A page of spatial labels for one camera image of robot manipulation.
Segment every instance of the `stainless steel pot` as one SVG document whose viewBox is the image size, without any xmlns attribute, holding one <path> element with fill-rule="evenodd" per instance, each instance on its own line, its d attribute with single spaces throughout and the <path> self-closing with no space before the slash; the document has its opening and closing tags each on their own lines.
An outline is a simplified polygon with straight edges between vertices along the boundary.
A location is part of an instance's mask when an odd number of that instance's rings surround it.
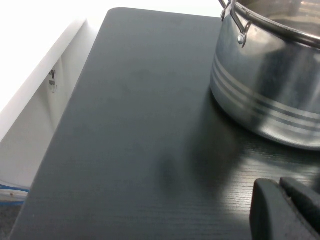
<svg viewBox="0 0 320 240">
<path fill-rule="evenodd" d="M 320 150 L 320 1 L 219 1 L 217 102 L 259 135 Z"/>
</svg>

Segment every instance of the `pot handle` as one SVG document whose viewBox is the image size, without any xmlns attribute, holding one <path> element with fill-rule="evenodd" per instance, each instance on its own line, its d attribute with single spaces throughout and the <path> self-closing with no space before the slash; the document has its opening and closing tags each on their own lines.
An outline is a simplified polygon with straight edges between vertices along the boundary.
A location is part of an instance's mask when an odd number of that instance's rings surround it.
<svg viewBox="0 0 320 240">
<path fill-rule="evenodd" d="M 233 21 L 235 22 L 236 26 L 240 30 L 240 34 L 237 37 L 237 42 L 238 42 L 238 44 L 242 45 L 242 47 L 244 47 L 246 44 L 246 41 L 247 41 L 247 32 L 248 32 L 248 29 L 249 29 L 251 23 L 248 22 L 248 24 L 245 27 L 241 23 L 238 15 L 236 14 L 236 11 L 235 11 L 237 0 L 228 0 L 227 4 L 225 3 L 224 0 L 219 0 L 219 2 L 223 7 L 223 10 L 221 13 L 221 22 L 225 19 L 226 10 L 230 6 L 230 15 L 231 15 Z"/>
</svg>

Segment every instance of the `black object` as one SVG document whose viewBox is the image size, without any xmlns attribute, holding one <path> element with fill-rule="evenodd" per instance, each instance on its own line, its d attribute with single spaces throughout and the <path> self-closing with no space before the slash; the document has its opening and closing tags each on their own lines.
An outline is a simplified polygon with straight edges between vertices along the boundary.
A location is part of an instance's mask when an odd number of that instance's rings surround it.
<svg viewBox="0 0 320 240">
<path fill-rule="evenodd" d="M 258 137 L 216 104 L 220 26 L 108 12 L 12 240 L 249 240 L 256 179 L 318 187 L 318 152 Z"/>
<path fill-rule="evenodd" d="M 250 225 L 253 240 L 319 240 L 320 195 L 293 178 L 257 179 Z"/>
</svg>

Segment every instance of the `floor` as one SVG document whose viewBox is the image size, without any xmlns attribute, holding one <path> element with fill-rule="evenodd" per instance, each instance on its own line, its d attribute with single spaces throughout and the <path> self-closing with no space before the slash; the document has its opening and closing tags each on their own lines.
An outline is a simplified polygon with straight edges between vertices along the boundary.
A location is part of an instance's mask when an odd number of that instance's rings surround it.
<svg viewBox="0 0 320 240">
<path fill-rule="evenodd" d="M 11 230 L 21 210 L 18 206 L 1 206 L 0 205 L 0 240 L 8 240 Z"/>
</svg>

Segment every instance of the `table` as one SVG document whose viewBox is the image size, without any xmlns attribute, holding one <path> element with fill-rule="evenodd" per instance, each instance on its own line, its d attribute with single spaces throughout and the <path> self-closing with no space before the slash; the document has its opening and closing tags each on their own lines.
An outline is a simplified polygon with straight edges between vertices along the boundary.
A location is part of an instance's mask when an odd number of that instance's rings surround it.
<svg viewBox="0 0 320 240">
<path fill-rule="evenodd" d="M 318 152 L 261 138 L 215 102 L 219 30 L 219 18 L 108 12 L 12 240 L 247 240 L 255 179 L 320 189 Z"/>
</svg>

